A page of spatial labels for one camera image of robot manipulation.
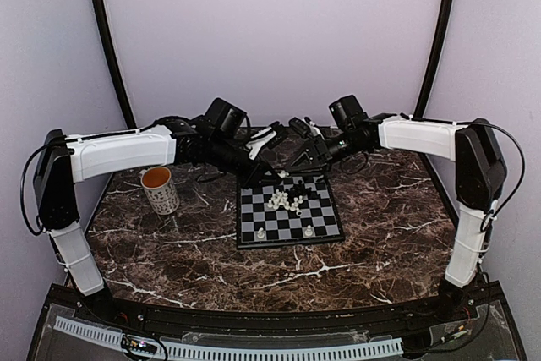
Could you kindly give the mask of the black grey chessboard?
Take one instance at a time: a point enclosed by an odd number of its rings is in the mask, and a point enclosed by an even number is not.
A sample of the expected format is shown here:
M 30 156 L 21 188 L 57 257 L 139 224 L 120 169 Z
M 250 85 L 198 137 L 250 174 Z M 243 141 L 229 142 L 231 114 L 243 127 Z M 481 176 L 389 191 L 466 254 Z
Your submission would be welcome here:
M 268 249 L 295 244 L 345 240 L 331 185 L 326 175 L 289 176 L 278 185 L 237 187 L 236 243 L 238 249 Z M 311 225 L 314 236 L 306 238 Z M 266 230 L 266 239 L 256 233 Z

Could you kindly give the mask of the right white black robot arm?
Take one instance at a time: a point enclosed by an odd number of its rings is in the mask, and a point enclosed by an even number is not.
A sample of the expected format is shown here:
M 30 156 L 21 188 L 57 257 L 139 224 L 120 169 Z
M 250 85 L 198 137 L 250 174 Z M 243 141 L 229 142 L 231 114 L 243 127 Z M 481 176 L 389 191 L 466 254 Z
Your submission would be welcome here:
M 459 220 L 450 262 L 431 304 L 438 321 L 452 320 L 464 307 L 464 290 L 478 273 L 492 223 L 505 205 L 500 197 L 507 168 L 494 134 L 497 126 L 482 118 L 448 122 L 403 113 L 340 113 L 336 119 L 341 132 L 332 138 L 307 120 L 290 120 L 290 127 L 306 141 L 288 162 L 288 172 L 326 170 L 346 157 L 376 149 L 409 150 L 454 162 Z

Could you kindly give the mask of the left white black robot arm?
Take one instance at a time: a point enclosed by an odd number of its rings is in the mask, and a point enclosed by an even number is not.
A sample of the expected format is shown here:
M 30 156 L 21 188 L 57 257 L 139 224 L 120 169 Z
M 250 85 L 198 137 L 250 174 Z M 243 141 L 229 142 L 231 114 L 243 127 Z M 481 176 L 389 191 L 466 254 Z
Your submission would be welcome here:
M 49 235 L 75 286 L 89 296 L 87 311 L 102 324 L 111 324 L 119 316 L 119 306 L 101 292 L 106 283 L 79 224 L 74 185 L 131 168 L 184 163 L 210 164 L 235 175 L 244 187 L 279 183 L 278 173 L 259 152 L 224 135 L 202 116 L 164 117 L 142 129 L 93 135 L 67 136 L 52 130 L 29 158 L 37 162 L 33 177 L 37 215 L 30 232 Z

